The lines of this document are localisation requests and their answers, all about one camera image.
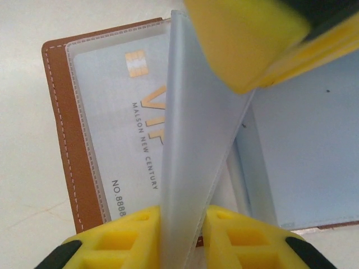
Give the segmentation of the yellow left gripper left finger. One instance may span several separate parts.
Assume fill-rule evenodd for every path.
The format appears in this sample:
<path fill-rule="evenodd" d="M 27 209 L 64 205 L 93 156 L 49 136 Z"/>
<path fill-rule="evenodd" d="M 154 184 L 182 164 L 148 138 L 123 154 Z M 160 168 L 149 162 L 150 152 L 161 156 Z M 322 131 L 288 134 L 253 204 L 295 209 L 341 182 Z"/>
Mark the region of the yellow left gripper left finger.
<path fill-rule="evenodd" d="M 34 269 L 159 269 L 159 237 L 153 206 L 66 239 Z"/>

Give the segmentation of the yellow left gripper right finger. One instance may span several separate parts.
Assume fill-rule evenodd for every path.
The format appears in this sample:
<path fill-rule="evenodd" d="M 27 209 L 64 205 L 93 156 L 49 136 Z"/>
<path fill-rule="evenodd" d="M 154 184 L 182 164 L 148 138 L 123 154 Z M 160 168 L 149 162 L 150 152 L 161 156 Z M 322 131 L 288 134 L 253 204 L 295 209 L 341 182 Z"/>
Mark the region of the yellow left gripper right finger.
<path fill-rule="evenodd" d="M 301 236 L 211 205 L 203 224 L 207 269 L 337 269 Z"/>

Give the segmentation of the silver VIP card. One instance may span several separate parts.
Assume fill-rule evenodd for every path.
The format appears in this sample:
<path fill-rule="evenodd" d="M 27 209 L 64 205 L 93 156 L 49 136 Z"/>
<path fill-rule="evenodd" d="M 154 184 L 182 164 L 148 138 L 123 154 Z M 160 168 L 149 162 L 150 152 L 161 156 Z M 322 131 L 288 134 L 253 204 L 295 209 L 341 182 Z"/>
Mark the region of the silver VIP card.
<path fill-rule="evenodd" d="M 168 48 L 113 46 L 73 63 L 111 219 L 157 205 Z"/>

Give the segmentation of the brown leather card holder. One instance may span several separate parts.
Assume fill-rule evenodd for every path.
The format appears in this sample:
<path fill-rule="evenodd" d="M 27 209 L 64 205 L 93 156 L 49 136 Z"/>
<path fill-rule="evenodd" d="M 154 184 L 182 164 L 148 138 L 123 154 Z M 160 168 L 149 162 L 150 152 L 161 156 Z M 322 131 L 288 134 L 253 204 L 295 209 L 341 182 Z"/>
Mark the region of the brown leather card holder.
<path fill-rule="evenodd" d="M 190 245 L 209 204 L 287 230 L 359 223 L 359 49 L 268 90 L 235 94 L 185 13 L 52 40 L 42 53 L 77 232 L 110 222 L 74 58 L 168 48 L 159 205 Z"/>

